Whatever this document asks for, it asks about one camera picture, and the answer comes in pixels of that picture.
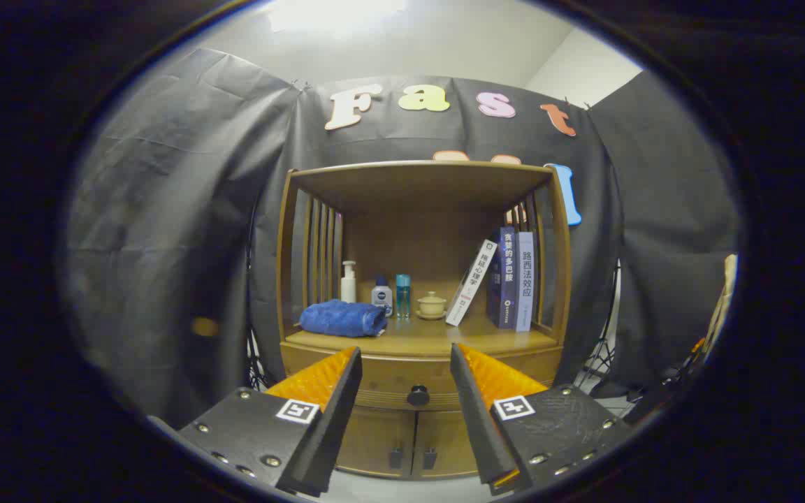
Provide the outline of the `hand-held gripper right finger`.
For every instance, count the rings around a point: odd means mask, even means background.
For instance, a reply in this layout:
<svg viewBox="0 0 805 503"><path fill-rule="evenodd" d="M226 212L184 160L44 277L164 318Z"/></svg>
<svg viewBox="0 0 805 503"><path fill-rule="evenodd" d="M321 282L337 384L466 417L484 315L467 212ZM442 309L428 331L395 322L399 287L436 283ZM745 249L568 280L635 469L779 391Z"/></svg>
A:
<svg viewBox="0 0 805 503"><path fill-rule="evenodd" d="M581 389L545 386L476 348L453 344L450 368L479 480L492 495L572 480L632 434Z"/></svg>

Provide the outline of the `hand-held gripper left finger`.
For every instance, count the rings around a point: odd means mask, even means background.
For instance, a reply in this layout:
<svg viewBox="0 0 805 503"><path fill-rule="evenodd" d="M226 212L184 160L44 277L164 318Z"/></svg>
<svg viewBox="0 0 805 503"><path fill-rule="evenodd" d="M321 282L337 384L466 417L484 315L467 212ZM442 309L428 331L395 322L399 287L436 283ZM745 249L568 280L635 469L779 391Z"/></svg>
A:
<svg viewBox="0 0 805 503"><path fill-rule="evenodd" d="M361 379L361 351L347 347L267 391L237 388L177 437L234 478L318 497L328 490Z"/></svg>

